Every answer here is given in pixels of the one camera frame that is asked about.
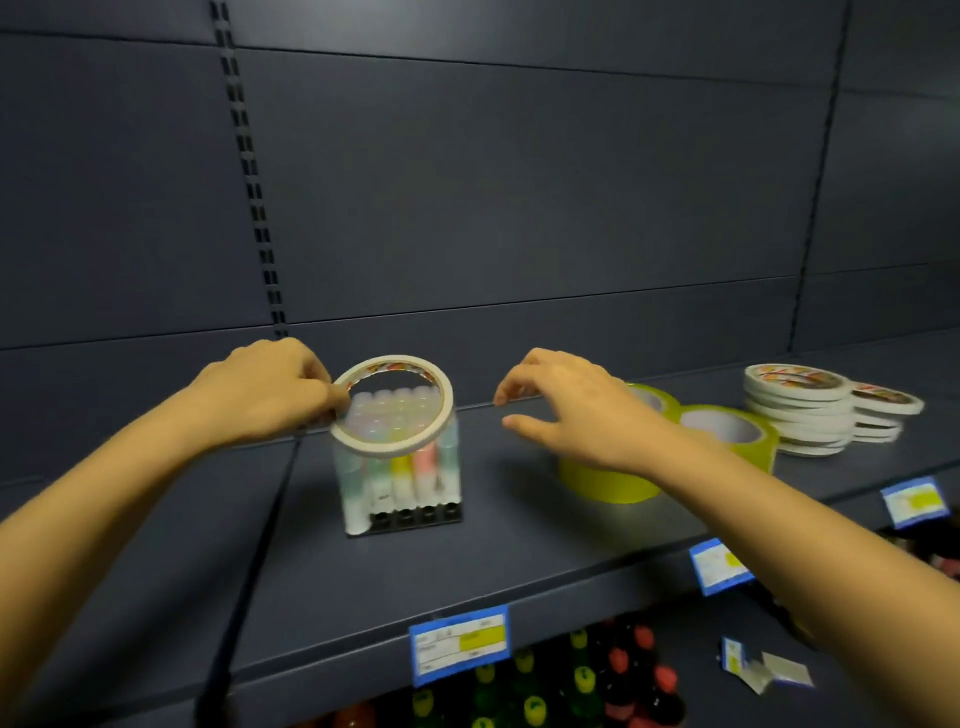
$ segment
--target hand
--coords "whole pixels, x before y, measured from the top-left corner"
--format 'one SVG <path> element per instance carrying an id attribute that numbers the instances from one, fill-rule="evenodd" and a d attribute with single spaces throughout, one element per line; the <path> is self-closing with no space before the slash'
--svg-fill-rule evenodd
<path id="1" fill-rule="evenodd" d="M 518 435 L 604 470 L 653 475 L 664 441 L 688 437 L 633 395 L 622 379 L 580 356 L 534 349 L 500 382 L 493 404 L 542 394 L 557 416 L 547 423 L 508 415 Z"/>
<path id="2" fill-rule="evenodd" d="M 264 440 L 349 407 L 317 356 L 297 339 L 257 341 L 208 364 L 159 409 L 194 427 L 203 449 Z"/>

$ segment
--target stack of white tape rolls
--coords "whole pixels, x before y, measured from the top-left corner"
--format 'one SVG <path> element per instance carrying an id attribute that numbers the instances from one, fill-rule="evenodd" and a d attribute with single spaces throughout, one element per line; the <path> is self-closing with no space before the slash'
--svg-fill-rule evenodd
<path id="1" fill-rule="evenodd" d="M 919 415 L 924 401 L 875 384 L 853 385 L 853 441 L 856 443 L 892 443 L 903 432 L 907 417 Z"/>
<path id="2" fill-rule="evenodd" d="M 756 364 L 743 376 L 746 407 L 780 433 L 781 452 L 826 457 L 855 436 L 853 382 L 796 364 Z"/>

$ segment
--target forearm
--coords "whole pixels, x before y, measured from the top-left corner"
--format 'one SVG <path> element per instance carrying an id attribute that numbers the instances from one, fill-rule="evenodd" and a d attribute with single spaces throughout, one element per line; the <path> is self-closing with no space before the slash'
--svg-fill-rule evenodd
<path id="1" fill-rule="evenodd" d="M 678 438 L 657 474 L 819 641 L 917 722 L 956 726 L 960 588 L 720 448 Z"/>
<path id="2" fill-rule="evenodd" d="M 0 523 L 0 716 L 199 454 L 169 415 L 164 404 L 128 425 Z"/>

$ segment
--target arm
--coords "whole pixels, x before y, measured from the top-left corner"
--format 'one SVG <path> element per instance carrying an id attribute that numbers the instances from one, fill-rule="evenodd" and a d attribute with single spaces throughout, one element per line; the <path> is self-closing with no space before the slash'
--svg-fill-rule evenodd
<path id="1" fill-rule="evenodd" d="M 343 408 L 329 381 L 295 339 L 234 350 L 0 523 L 0 722 L 177 475 Z"/>
<path id="2" fill-rule="evenodd" d="M 960 587 L 710 438 L 667 422 L 585 359 L 533 350 L 495 404 L 543 394 L 557 422 L 518 434 L 649 477 L 697 515 L 817 639 L 914 724 L 960 724 Z"/>

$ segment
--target blue price tag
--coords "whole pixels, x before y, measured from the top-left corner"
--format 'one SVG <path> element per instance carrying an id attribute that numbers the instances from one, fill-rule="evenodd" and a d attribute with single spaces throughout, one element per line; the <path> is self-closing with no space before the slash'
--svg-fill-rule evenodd
<path id="1" fill-rule="evenodd" d="M 506 605 L 410 628 L 414 687 L 510 657 Z"/>
<path id="2" fill-rule="evenodd" d="M 710 539 L 694 546 L 690 550 L 690 559 L 704 596 L 715 595 L 754 578 L 720 539 Z"/>
<path id="3" fill-rule="evenodd" d="M 947 503 L 932 475 L 907 480 L 880 491 L 895 528 L 948 516 Z"/>

